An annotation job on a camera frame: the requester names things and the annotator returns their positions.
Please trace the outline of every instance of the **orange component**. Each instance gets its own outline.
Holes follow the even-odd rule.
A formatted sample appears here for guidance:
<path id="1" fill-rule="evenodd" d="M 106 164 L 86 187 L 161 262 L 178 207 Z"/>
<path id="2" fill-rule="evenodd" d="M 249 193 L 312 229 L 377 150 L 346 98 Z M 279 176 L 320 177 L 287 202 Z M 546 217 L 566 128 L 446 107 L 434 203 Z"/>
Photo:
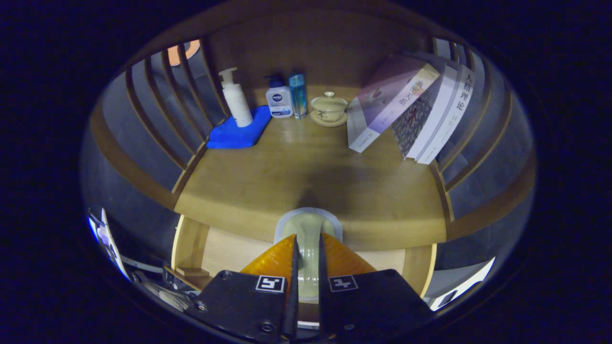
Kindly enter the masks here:
<path id="1" fill-rule="evenodd" d="M 327 276 L 359 275 L 376 269 L 335 237 L 321 233 L 325 244 Z"/>
<path id="2" fill-rule="evenodd" d="M 291 281 L 293 242 L 295 234 L 277 242 L 247 265 L 241 273 L 251 275 L 282 276 Z"/>

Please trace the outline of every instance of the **lotion bottle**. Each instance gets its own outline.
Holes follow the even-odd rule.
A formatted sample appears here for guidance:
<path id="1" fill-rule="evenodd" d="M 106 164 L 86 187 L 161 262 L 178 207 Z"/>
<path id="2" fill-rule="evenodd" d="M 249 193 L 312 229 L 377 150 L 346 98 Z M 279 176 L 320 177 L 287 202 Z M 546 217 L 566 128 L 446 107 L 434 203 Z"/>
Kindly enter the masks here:
<path id="1" fill-rule="evenodd" d="M 275 118 L 287 118 L 293 116 L 293 104 L 291 103 L 291 90 L 285 86 L 280 75 L 269 75 L 270 88 L 266 92 L 270 113 Z"/>
<path id="2" fill-rule="evenodd" d="M 244 97 L 240 84 L 234 84 L 234 77 L 231 72 L 237 68 L 230 68 L 219 72 L 223 78 L 221 86 L 223 86 L 223 96 L 228 103 L 229 111 L 236 121 L 238 127 L 246 127 L 253 122 L 253 116 L 248 109 L 247 99 Z"/>

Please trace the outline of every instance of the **wooden shelf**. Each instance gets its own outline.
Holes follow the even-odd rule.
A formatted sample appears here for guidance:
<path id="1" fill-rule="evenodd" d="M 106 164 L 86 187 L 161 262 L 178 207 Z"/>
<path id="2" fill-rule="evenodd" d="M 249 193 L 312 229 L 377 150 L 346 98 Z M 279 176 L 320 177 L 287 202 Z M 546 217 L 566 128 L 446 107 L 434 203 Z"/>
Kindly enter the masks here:
<path id="1" fill-rule="evenodd" d="M 272 119 L 252 148 L 208 150 L 174 210 L 272 242 L 280 217 L 306 206 L 336 215 L 353 250 L 446 240 L 436 179 L 429 166 L 401 159 L 390 130 L 359 154 L 348 149 L 345 125 L 325 128 L 308 118 Z"/>

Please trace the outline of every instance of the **book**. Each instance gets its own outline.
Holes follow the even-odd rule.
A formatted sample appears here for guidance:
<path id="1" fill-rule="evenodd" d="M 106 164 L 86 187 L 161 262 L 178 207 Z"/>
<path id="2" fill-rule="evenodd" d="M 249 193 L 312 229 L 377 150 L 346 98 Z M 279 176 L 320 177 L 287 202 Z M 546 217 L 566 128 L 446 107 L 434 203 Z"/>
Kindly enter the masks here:
<path id="1" fill-rule="evenodd" d="M 436 133 L 428 140 L 425 149 L 416 157 L 415 160 L 418 163 L 430 164 L 433 161 L 449 140 L 450 135 L 453 134 L 465 113 L 466 107 L 468 107 L 476 77 L 474 71 L 466 66 L 461 65 L 460 68 L 460 81 L 455 85 L 452 96 L 453 101 L 449 103 L 449 109 L 444 115 L 444 119 L 439 123 Z"/>
<path id="2" fill-rule="evenodd" d="M 346 109 L 349 148 L 363 152 L 439 75 L 423 60 L 389 56 Z"/>
<path id="3" fill-rule="evenodd" d="M 404 159 L 415 158 L 425 148 L 428 138 L 435 133 L 446 112 L 457 83 L 457 71 L 446 65 L 445 61 L 433 59 L 431 63 L 442 72 L 442 76 L 423 94 L 428 96 L 429 106 L 417 110 L 412 108 L 416 103 L 411 105 L 412 109 L 409 108 L 408 113 L 400 116 L 392 126 Z"/>

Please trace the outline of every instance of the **book spine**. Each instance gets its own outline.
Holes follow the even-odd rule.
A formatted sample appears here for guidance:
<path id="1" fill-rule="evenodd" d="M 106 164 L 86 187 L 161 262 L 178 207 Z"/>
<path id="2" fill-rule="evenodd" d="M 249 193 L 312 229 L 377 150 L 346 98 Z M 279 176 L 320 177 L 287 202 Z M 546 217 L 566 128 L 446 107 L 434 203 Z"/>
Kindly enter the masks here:
<path id="1" fill-rule="evenodd" d="M 474 89 L 474 80 L 475 75 L 472 70 L 465 66 L 461 68 L 459 89 L 453 98 L 452 107 L 445 115 L 442 126 L 435 133 L 432 141 L 421 152 L 420 156 L 417 157 L 418 163 L 430 164 L 449 140 L 450 135 L 457 128 L 457 124 L 459 124 L 465 109 L 468 107 Z"/>
<path id="2" fill-rule="evenodd" d="M 417 75 L 393 98 L 390 104 L 374 118 L 368 128 L 378 133 L 385 131 L 439 76 L 440 73 L 435 68 L 430 64 L 425 64 Z"/>
<path id="3" fill-rule="evenodd" d="M 419 136 L 414 140 L 414 144 L 408 151 L 406 157 L 416 159 L 419 154 L 425 150 L 431 138 L 433 138 L 438 131 L 440 123 L 444 120 L 444 115 L 450 109 L 455 88 L 458 87 L 457 84 L 460 82 L 458 73 L 459 72 L 451 66 L 445 66 L 444 75 L 441 76 L 442 82 L 438 94 L 436 95 L 435 103 L 429 117 L 427 117 L 427 121 L 425 121 L 423 125 L 423 129 L 421 129 Z"/>
<path id="4" fill-rule="evenodd" d="M 380 134 L 378 132 L 366 128 L 348 147 L 353 151 L 361 153 L 379 136 Z"/>

